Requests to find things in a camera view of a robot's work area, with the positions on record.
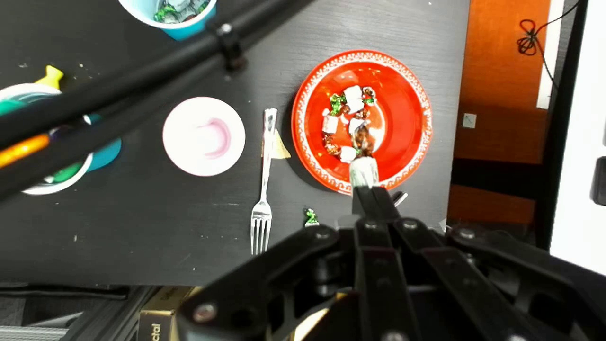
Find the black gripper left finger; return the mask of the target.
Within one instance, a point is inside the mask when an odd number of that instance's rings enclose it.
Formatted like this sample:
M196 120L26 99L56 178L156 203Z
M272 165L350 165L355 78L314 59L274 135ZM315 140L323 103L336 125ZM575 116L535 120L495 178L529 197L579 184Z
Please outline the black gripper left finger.
M336 334L408 341L416 332L389 231L401 224L382 188L357 188L353 224L306 228L217 279L177 309L181 341L281 341L327 307Z

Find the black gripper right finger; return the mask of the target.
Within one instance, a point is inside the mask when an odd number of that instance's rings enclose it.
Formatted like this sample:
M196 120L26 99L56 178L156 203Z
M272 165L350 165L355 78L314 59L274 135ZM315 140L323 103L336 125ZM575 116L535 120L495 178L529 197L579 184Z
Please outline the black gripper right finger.
M495 231L437 235L403 218L386 190L370 192L372 267L431 288L431 307L399 315L461 341L606 341L603 277Z

